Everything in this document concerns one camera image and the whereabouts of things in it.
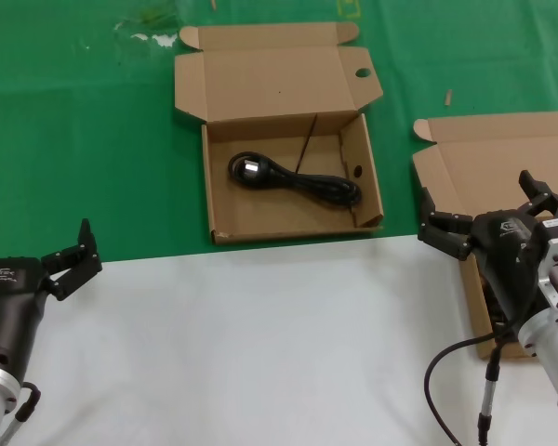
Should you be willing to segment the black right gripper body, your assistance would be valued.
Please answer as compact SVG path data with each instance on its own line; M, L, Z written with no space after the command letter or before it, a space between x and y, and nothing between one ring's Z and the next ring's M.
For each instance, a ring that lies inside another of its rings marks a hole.
M472 253L507 320L525 323L536 300L536 268L525 259L538 221L516 210L477 216L470 233Z

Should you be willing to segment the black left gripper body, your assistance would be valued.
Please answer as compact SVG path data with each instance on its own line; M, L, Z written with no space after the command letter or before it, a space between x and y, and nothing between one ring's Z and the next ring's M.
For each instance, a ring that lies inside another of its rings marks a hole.
M37 258L0 258L0 369L24 376L45 312L47 272Z

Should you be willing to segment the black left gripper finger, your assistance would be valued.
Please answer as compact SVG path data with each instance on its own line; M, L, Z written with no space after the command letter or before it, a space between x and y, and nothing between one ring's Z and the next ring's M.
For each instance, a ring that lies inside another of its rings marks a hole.
M43 289L59 301L76 292L102 271L102 264L90 222L81 222L77 244L41 258L47 278Z

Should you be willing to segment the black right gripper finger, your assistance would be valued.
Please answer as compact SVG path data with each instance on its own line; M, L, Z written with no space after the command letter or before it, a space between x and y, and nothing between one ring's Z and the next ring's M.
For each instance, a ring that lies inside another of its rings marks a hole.
M518 208L522 214L538 216L544 211L558 218L558 194L554 193L544 181L535 180L528 170L519 176L519 185L527 201Z
M418 239L459 261L472 251L473 218L462 214L440 212L426 187L421 189Z

